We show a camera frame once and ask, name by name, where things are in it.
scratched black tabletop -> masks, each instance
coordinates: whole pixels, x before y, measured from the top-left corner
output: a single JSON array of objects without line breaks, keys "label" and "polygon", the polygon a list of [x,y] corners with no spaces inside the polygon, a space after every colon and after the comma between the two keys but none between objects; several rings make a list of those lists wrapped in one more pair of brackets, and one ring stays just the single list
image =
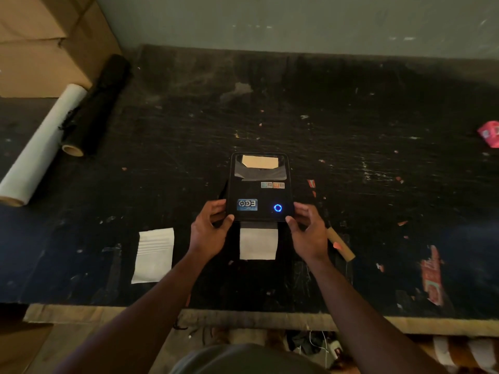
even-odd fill
[{"label": "scratched black tabletop", "polygon": [[[60,153],[28,206],[0,207],[0,302],[133,303],[153,286],[130,284],[138,232],[173,227],[178,262],[232,152],[279,151],[295,200],[349,239],[355,260],[331,258],[378,311],[497,318],[499,154],[476,129],[497,119],[498,96],[403,59],[145,47],[97,153]],[[53,102],[0,100],[0,175]],[[238,235],[190,307],[326,312],[285,225],[275,261],[238,260]],[[440,304],[423,284],[431,246]]]}]

cardboard box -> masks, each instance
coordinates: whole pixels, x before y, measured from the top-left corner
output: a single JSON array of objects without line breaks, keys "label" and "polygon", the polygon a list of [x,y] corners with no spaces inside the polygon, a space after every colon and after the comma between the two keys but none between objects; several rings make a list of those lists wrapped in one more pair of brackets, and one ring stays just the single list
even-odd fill
[{"label": "cardboard box", "polygon": [[0,42],[67,37],[92,0],[0,0]]},{"label": "cardboard box", "polygon": [[121,50],[93,1],[67,38],[0,44],[0,97],[59,97],[67,84],[89,89],[112,54]]}]

cardboard tube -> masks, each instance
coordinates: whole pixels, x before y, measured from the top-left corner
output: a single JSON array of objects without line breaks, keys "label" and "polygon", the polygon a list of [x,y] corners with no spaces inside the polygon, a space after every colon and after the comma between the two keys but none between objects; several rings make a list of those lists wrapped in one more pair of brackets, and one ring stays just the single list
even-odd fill
[{"label": "cardboard tube", "polygon": [[327,238],[329,239],[331,244],[338,243],[339,245],[341,245],[341,249],[339,249],[338,252],[343,256],[346,262],[352,261],[355,258],[355,255],[350,250],[348,245],[346,245],[343,239],[340,238],[340,235],[338,235],[332,227],[329,227],[327,229]]},{"label": "cardboard tube", "polygon": [[1,203],[19,207],[29,202],[59,150],[62,138],[59,127],[86,94],[79,85],[67,86],[0,182]]}]

person's right hand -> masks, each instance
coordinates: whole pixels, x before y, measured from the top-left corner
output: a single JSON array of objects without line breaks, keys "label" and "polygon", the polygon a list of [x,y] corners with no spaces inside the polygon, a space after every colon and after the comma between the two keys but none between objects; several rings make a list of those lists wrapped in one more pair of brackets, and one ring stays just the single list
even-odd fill
[{"label": "person's right hand", "polygon": [[303,232],[298,227],[296,219],[291,216],[286,217],[296,253],[307,264],[316,260],[329,260],[327,255],[326,226],[317,208],[311,204],[295,202],[294,212],[296,219],[300,223],[308,225],[307,229]]}]

paper scrap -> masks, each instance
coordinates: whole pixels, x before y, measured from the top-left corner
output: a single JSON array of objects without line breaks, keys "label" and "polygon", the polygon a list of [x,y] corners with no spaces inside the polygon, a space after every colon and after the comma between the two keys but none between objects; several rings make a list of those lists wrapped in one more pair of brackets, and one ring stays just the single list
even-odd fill
[{"label": "paper scrap", "polygon": [[278,250],[278,237],[277,223],[241,222],[240,260],[275,260],[275,254]]},{"label": "paper scrap", "polygon": [[279,166],[279,158],[243,155],[241,163],[243,163],[247,168],[275,169]]},{"label": "paper scrap", "polygon": [[173,228],[142,231],[139,235],[132,283],[158,282],[172,268]]}]

